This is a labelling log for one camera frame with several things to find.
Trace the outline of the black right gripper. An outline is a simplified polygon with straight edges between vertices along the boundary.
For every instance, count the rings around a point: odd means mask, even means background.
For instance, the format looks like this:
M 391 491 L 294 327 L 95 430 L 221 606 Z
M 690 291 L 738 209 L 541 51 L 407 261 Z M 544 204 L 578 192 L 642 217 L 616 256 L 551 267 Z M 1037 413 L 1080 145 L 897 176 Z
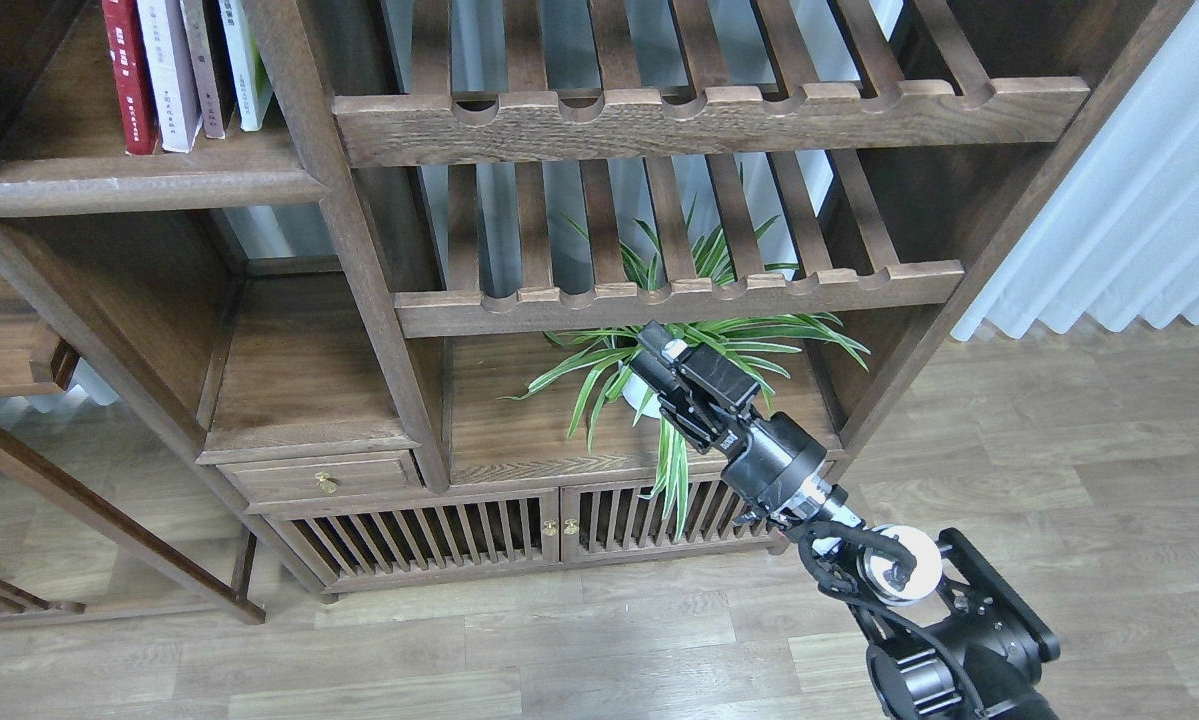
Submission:
M 823 514 L 829 484 L 818 474 L 827 450 L 790 416 L 763 418 L 759 385 L 707 345 L 687 346 L 664 325 L 640 331 L 634 373 L 653 391 L 659 415 L 701 454 L 727 456 L 721 477 L 747 506 L 775 521 Z

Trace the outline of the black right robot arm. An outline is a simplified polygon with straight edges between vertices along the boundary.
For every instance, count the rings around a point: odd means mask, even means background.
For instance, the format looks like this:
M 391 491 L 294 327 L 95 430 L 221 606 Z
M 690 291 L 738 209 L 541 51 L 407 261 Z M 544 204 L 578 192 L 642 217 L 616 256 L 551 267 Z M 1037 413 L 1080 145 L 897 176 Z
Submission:
M 763 416 L 759 385 L 713 347 L 663 325 L 637 337 L 634 369 L 695 450 L 727 456 L 745 520 L 772 524 L 818 588 L 854 616 L 891 719 L 1052 719 L 1037 683 L 1059 639 L 960 530 L 930 537 L 867 524 L 823 477 L 826 448 L 787 415 Z

